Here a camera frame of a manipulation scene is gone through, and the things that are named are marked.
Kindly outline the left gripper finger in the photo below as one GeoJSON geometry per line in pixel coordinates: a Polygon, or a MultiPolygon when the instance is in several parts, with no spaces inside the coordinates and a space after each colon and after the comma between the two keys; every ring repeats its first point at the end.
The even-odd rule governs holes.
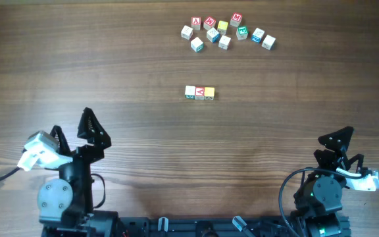
{"type": "Polygon", "coordinates": [[[78,124],[77,137],[87,140],[89,144],[93,144],[96,147],[111,147],[111,137],[101,126],[93,110],[89,107],[83,110],[78,124]]]}
{"type": "Polygon", "coordinates": [[[57,153],[60,155],[72,155],[67,139],[65,138],[65,135],[60,126],[54,125],[49,134],[54,137],[54,139],[56,139],[59,143],[57,145],[57,153]]]}

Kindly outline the green number block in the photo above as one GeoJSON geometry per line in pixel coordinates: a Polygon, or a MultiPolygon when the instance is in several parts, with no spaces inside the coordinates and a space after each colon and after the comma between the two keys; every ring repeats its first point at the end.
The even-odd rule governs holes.
{"type": "Polygon", "coordinates": [[[186,86],[185,97],[186,99],[195,99],[195,86],[186,86]]]}

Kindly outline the red picture block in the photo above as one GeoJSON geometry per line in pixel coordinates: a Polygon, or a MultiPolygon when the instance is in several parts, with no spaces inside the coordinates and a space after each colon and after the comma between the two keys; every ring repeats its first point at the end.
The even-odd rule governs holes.
{"type": "Polygon", "coordinates": [[[204,100],[204,99],[205,99],[205,87],[196,87],[195,100],[204,100]]]}

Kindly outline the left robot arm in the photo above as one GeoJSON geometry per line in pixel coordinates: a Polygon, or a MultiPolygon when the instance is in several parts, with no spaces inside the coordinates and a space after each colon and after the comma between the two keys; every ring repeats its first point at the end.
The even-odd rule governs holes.
{"type": "Polygon", "coordinates": [[[98,210],[105,202],[93,204],[92,184],[95,174],[91,164],[105,157],[111,138],[100,125],[92,109],[82,113],[77,137],[86,145],[71,150],[60,126],[50,135],[58,142],[55,154],[66,157],[52,169],[59,177],[46,182],[38,192],[39,222],[42,236],[127,236],[116,211],[98,210]]]}

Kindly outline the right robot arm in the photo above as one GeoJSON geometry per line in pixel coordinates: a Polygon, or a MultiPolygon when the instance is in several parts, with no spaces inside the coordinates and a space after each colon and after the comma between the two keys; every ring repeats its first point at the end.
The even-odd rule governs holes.
{"type": "Polygon", "coordinates": [[[306,167],[291,173],[303,175],[293,195],[295,211],[287,219],[281,216],[294,236],[351,236],[349,218],[338,214],[343,209],[343,189],[375,191],[374,173],[363,166],[364,155],[347,157],[354,128],[346,126],[318,138],[324,150],[314,152],[317,168],[306,167]]]}

